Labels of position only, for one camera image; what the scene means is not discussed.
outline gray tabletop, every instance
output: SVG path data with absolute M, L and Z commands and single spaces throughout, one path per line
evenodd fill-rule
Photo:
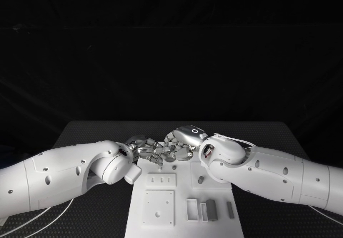
M 194 125 L 209 135 L 223 134 L 261 147 L 281 150 L 307 159 L 298 141 L 281 122 L 233 121 L 72 121 L 53 148 L 99 140 L 124 142 L 132 135 L 145 134 L 157 141 L 181 125 Z M 232 188 L 245 238 L 343 238 L 343 226 L 323 217 L 308 206 L 269 201 Z M 59 220 L 33 237 L 94 238 L 125 236 L 132 186 L 121 180 L 101 184 L 78 197 Z M 55 206 L 24 228 L 6 237 L 23 238 L 45 227 L 59 216 L 69 202 Z M 11 216 L 0 234 L 10 231 L 40 211 Z M 343 222 L 343 216 L 324 211 Z

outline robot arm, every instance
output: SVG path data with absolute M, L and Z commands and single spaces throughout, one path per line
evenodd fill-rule
M 209 137 L 194 126 L 181 126 L 166 139 L 170 137 L 179 146 L 189 143 L 194 148 L 217 182 L 232 182 L 269 200 L 311 205 L 343 215 L 343 169 L 254 145 L 243 148 L 219 134 Z
M 134 144 L 99 141 L 47 150 L 1 169 L 0 218 L 55 206 L 122 177 L 132 184 L 141 174 L 134 151 Z

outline robotic hand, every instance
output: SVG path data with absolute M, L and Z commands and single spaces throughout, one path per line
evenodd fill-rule
M 132 162 L 141 155 L 161 166 L 166 151 L 144 135 L 45 151 L 0 170 L 0 218 L 59 205 L 101 183 L 132 184 L 141 174 Z
M 166 161 L 189 160 L 197 152 L 202 166 L 217 182 L 232 182 L 269 200 L 311 205 L 343 215 L 343 169 L 223 135 L 209 137 L 190 125 L 167 134 L 164 146 L 170 142 Z

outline black curtain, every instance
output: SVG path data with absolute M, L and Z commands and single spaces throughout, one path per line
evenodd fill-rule
M 282 121 L 310 158 L 343 167 L 339 6 L 0 5 L 1 145 L 49 149 L 70 120 Z

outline white platform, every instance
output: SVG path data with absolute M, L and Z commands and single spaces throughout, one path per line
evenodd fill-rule
M 163 169 L 158 172 L 158 166 L 156 164 L 144 159 L 138 160 L 143 173 L 134 183 L 125 238 L 243 238 L 230 183 L 217 184 L 216 181 L 210 180 L 212 178 L 206 174 L 206 170 L 200 164 L 193 163 L 190 165 L 192 162 L 199 162 L 196 153 L 193 158 L 186 162 L 164 162 Z M 158 188 L 147 187 L 147 174 L 176 174 L 176 187 L 163 187 L 161 184 L 158 184 Z M 203 184 L 194 183 L 199 176 L 205 178 Z M 173 221 L 170 221 L 173 224 L 168 224 L 168 226 L 154 225 L 156 221 L 164 218 L 163 213 L 157 213 L 164 208 L 158 207 L 161 205 L 160 201 L 157 201 L 156 206 L 150 203 L 147 206 L 147 201 L 151 202 L 151 197 L 145 197 L 144 195 L 153 190 L 173 191 Z M 199 222 L 187 222 L 186 200 L 189 198 L 197 200 Z M 206 202 L 207 199 L 216 201 L 216 222 L 202 222 L 200 203 Z M 229 218 L 228 201 L 233 205 L 235 219 Z M 143 223 L 147 217 L 151 218 L 148 226 Z

